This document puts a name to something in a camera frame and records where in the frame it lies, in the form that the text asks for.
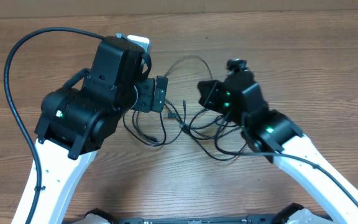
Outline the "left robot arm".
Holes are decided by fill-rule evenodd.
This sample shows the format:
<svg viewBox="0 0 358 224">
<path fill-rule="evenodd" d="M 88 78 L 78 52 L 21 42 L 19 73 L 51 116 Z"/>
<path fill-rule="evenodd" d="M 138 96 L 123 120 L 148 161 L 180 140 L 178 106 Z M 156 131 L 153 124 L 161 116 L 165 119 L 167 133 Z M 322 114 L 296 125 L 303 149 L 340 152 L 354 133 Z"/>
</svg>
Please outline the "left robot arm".
<svg viewBox="0 0 358 224">
<path fill-rule="evenodd" d="M 129 111 L 161 113 L 168 80 L 150 78 L 150 40 L 103 39 L 91 68 L 79 71 L 41 105 L 32 164 L 14 223 L 61 223 L 103 141 Z"/>
</svg>

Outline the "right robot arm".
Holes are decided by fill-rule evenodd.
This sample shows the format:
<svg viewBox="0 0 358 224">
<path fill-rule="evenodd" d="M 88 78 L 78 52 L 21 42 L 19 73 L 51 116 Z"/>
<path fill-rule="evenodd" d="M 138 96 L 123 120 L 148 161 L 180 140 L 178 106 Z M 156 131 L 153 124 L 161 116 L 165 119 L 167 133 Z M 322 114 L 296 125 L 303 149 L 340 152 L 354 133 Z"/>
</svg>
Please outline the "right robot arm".
<svg viewBox="0 0 358 224">
<path fill-rule="evenodd" d="M 358 190 L 289 117 L 271 110 L 249 70 L 198 83 L 199 103 L 242 129 L 250 156 L 264 156 L 295 179 L 334 223 L 358 223 Z"/>
</svg>

